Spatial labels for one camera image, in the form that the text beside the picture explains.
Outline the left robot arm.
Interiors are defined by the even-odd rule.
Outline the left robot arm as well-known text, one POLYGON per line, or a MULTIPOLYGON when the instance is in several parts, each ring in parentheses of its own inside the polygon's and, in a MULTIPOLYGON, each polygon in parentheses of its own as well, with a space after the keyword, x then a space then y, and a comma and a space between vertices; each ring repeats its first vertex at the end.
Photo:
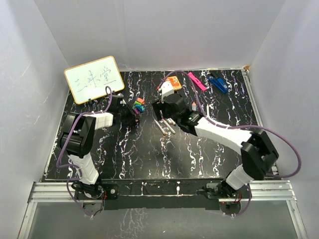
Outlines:
POLYGON ((70 113, 64 122, 59 147, 66 151, 68 158, 79 174, 72 188, 93 199, 103 193, 101 177, 93 163, 91 149, 95 131, 116 124, 135 124, 139 116, 124 100, 123 94, 112 95, 107 111, 89 114, 70 113))

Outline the orange highlighter cap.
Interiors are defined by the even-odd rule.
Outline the orange highlighter cap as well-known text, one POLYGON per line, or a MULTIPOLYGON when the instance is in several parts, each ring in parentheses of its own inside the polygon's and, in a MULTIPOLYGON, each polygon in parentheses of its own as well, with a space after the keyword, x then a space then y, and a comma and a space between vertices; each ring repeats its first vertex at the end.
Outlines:
POLYGON ((139 102, 140 104, 144 105, 145 104, 145 100, 141 99, 141 98, 137 98, 137 102, 139 102))

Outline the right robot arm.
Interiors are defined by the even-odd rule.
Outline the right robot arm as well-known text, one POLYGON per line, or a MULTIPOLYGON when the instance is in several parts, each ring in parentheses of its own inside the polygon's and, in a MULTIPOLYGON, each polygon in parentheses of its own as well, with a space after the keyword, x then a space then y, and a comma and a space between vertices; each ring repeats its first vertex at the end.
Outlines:
POLYGON ((232 129, 214 122, 202 112, 187 106, 178 93, 156 99, 152 107, 158 120, 170 118, 182 131, 221 143, 241 156, 241 165, 215 187, 216 194, 232 198, 245 184, 253 180, 264 180, 279 157, 264 130, 232 129))

